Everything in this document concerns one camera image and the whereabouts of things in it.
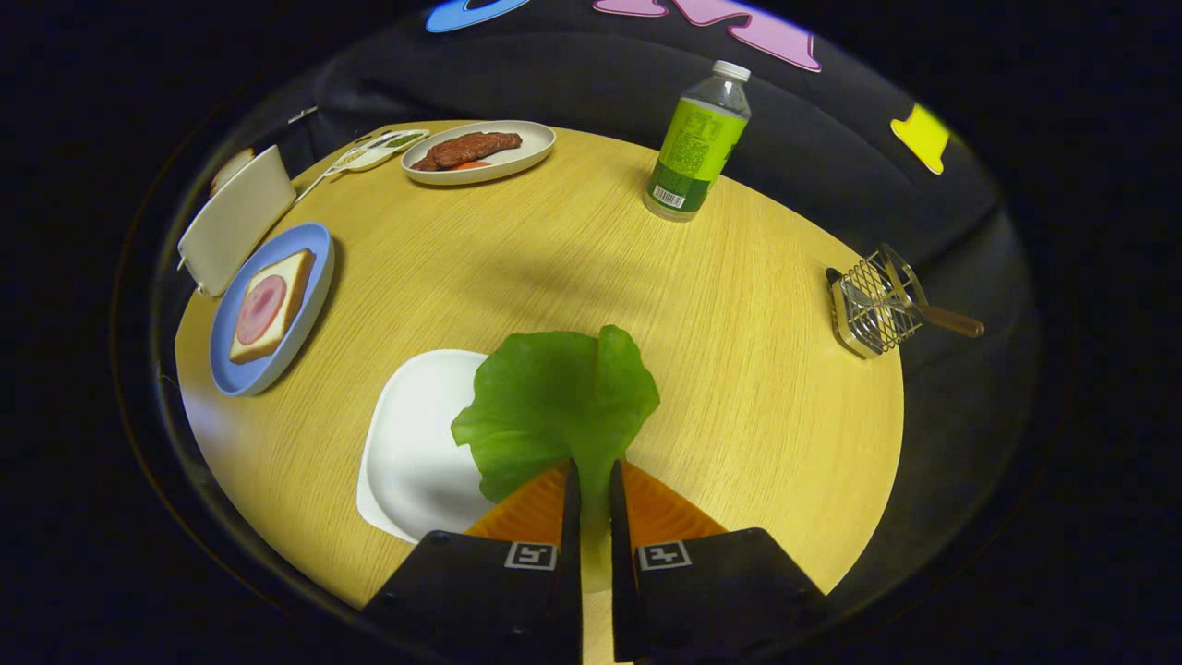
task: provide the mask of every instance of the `blue shape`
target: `blue shape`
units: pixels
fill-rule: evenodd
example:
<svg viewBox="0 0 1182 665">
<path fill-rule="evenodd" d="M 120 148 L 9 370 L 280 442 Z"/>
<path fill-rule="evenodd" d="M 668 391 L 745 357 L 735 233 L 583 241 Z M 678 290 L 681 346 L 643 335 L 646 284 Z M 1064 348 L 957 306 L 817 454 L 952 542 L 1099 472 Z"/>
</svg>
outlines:
<svg viewBox="0 0 1182 665">
<path fill-rule="evenodd" d="M 468 9 L 468 0 L 444 2 L 427 17 L 427 32 L 450 32 L 495 19 L 525 5 L 530 0 L 498 0 L 479 9 Z"/>
</svg>

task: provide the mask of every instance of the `metal mesh strainer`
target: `metal mesh strainer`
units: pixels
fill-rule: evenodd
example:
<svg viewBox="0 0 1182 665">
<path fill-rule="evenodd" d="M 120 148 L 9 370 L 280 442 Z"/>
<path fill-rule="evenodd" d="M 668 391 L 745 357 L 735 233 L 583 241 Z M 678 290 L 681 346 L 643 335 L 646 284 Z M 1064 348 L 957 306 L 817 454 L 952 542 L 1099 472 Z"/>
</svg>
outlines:
<svg viewBox="0 0 1182 665">
<path fill-rule="evenodd" d="M 929 305 L 911 266 L 885 242 L 845 274 L 827 274 L 838 335 L 862 358 L 897 347 L 924 321 L 969 338 L 985 332 L 978 320 Z"/>
</svg>

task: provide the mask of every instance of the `green bottle label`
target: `green bottle label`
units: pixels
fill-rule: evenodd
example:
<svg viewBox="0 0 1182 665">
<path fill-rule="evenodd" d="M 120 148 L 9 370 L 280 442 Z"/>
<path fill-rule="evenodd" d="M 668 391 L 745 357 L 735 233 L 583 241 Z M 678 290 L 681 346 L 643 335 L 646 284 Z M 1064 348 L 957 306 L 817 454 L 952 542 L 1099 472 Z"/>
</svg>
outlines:
<svg viewBox="0 0 1182 665">
<path fill-rule="evenodd" d="M 677 102 L 649 182 L 649 196 L 670 209 L 696 211 L 746 126 L 741 117 L 689 99 Z"/>
</svg>

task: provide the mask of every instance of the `black backdrop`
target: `black backdrop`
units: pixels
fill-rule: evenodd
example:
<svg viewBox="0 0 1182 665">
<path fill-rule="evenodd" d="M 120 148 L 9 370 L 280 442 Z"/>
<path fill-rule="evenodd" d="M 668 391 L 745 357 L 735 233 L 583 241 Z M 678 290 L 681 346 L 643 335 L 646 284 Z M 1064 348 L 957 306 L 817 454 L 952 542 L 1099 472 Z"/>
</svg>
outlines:
<svg viewBox="0 0 1182 665">
<path fill-rule="evenodd" d="M 184 535 L 125 444 L 105 339 L 121 241 L 160 165 L 239 87 L 274 85 L 404 9 L 375 5 L 337 0 L 331 15 L 307 0 L 6 5 L 18 206 L 5 274 L 20 300 L 5 446 L 6 513 L 17 517 L 5 536 L 6 614 L 19 619 L 5 622 L 9 661 L 379 659 L 331 625 L 282 617 Z M 1164 204 L 1177 169 L 1155 155 L 1169 136 L 1182 24 L 1164 7 L 775 7 L 960 129 L 1031 224 L 1024 239 L 1044 261 L 1044 292 L 1071 304 L 1052 322 L 1076 332 L 1056 351 L 1074 370 L 1056 386 L 1070 411 L 1046 433 L 1057 445 L 1038 487 L 962 574 L 916 594 L 915 608 L 843 660 L 1177 652 L 1165 613 L 1177 520 L 1164 491 L 1177 437 L 1164 404 L 1178 382 L 1162 341 L 1163 281 L 1145 273 L 1177 256 Z"/>
</svg>

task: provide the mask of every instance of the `bottle cap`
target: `bottle cap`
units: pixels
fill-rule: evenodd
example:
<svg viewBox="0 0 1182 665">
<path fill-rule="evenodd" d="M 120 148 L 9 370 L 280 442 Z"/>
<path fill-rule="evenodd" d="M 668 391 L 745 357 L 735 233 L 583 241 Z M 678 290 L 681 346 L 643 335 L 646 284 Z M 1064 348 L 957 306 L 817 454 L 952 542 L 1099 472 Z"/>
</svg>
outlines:
<svg viewBox="0 0 1182 665">
<path fill-rule="evenodd" d="M 733 65 L 726 60 L 714 61 L 714 73 L 721 73 L 723 76 L 729 76 L 732 78 L 738 78 L 742 83 L 747 83 L 747 78 L 751 77 L 751 70 L 747 67 L 740 67 L 739 65 Z"/>
</svg>

